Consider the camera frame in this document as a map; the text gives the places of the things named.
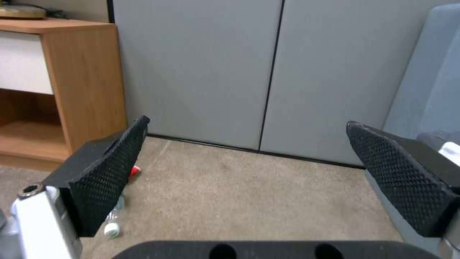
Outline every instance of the cubicle panel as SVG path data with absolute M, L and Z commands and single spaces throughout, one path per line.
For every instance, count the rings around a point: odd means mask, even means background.
M 454 0 L 286 0 L 261 150 L 360 164 L 348 120 L 381 128 L 420 29 Z
M 282 0 L 114 0 L 128 118 L 257 149 Z

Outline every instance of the plastic bottle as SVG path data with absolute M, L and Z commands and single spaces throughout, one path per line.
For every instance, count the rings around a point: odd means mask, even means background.
M 104 227 L 104 235 L 108 236 L 109 238 L 116 238 L 120 232 L 121 227 L 118 224 L 118 219 L 120 217 L 120 212 L 125 208 L 125 197 L 122 193 L 118 198 L 118 202 L 116 203 L 115 207 L 112 211 L 107 215 L 106 222 L 107 225 Z

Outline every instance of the gray fabric chair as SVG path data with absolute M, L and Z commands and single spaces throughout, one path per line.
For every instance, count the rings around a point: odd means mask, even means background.
M 416 139 L 421 133 L 460 130 L 460 4 L 433 8 L 414 49 L 383 130 Z M 449 134 L 420 135 L 419 140 L 436 148 Z M 402 238 L 439 255 L 439 238 L 424 238 L 402 218 L 382 194 L 372 176 L 371 186 L 388 211 Z

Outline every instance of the red object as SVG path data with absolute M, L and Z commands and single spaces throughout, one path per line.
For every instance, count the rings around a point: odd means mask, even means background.
M 133 166 L 131 172 L 129 173 L 129 179 L 132 179 L 136 176 L 137 173 L 141 171 L 141 168 L 138 166 Z

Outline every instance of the hole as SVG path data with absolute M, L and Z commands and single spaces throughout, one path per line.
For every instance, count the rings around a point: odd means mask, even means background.
M 209 259 L 236 259 L 236 252 L 227 244 L 219 244 L 211 250 Z
M 343 259 L 342 253 L 333 245 L 321 244 L 315 248 L 316 259 Z
M 23 193 L 30 193 L 30 192 L 33 192 L 37 189 L 37 185 L 29 185 L 27 186 L 26 188 L 23 189 Z

